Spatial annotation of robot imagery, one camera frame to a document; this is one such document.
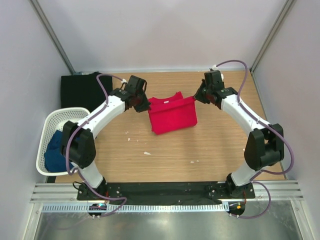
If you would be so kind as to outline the red t shirt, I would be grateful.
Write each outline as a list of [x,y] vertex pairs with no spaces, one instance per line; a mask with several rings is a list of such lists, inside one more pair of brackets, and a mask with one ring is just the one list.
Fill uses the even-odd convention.
[[151,131],[156,135],[194,127],[198,123],[195,98],[179,91],[168,98],[149,98]]

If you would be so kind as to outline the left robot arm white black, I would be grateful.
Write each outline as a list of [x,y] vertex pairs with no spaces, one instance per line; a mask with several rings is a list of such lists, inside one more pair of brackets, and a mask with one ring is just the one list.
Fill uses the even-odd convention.
[[100,78],[112,77],[112,74],[99,74],[96,76],[103,94],[103,102],[89,115],[77,122],[67,121],[63,125],[60,152],[65,157],[68,175],[75,172],[89,185],[88,193],[95,200],[101,200],[106,194],[106,180],[99,172],[96,163],[95,139],[98,134],[114,118],[123,114],[130,108],[137,113],[150,109],[146,90],[147,81],[131,75],[129,80],[116,77],[121,82],[121,87],[115,88],[110,93],[103,86]]

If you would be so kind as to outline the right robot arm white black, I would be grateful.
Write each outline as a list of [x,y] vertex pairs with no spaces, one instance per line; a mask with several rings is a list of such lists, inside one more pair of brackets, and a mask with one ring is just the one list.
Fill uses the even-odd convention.
[[244,163],[225,181],[226,194],[238,198],[258,173],[284,159],[284,130],[280,124],[270,124],[256,114],[234,88],[225,87],[219,70],[204,73],[194,98],[227,113],[247,135]]

